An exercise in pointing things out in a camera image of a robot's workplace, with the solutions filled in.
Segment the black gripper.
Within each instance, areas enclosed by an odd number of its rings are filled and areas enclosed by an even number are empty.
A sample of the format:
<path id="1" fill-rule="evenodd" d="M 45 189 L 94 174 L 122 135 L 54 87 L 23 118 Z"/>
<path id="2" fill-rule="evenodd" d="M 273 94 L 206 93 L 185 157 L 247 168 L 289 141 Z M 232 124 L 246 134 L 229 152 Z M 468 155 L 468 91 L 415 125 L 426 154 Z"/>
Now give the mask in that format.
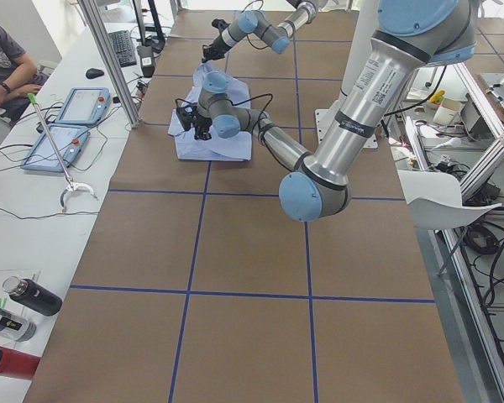
<path id="1" fill-rule="evenodd" d="M 214 57 L 224 57 L 227 51 L 227 44 L 221 36 L 218 36 L 210 45 L 202 47 L 202 63 L 213 60 Z"/>
<path id="2" fill-rule="evenodd" d="M 201 115 L 199 112 L 193 113 L 193 126 L 195 128 L 194 139 L 201 140 L 209 140 L 212 138 L 212 135 L 209 133 L 209 130 L 213 124 L 213 121 L 210 117 L 205 117 Z"/>

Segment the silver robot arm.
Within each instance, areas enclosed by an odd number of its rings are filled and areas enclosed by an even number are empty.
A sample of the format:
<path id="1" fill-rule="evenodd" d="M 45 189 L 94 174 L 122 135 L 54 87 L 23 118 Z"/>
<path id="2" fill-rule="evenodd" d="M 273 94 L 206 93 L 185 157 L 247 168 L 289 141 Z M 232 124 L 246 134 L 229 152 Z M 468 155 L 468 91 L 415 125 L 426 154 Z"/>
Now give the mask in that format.
<path id="1" fill-rule="evenodd" d="M 294 11 L 277 25 L 272 24 L 261 10 L 245 10 L 231 23 L 215 18 L 212 26 L 218 30 L 218 36 L 211 44 L 202 47 L 202 63 L 223 59 L 238 42 L 250 34 L 255 35 L 278 55 L 282 54 L 299 28 L 310 24 L 317 17 L 326 1 L 288 3 L 294 7 Z"/>
<path id="2" fill-rule="evenodd" d="M 350 167 L 408 77 L 423 66 L 451 65 L 474 54 L 478 7 L 476 1 L 379 1 L 362 11 L 359 21 L 371 26 L 370 53 L 315 151 L 268 113 L 233 103 L 217 71 L 206 74 L 182 126 L 200 139 L 211 132 L 224 139 L 254 135 L 287 168 L 279 187 L 286 215 L 300 222 L 334 215 L 350 202 Z"/>

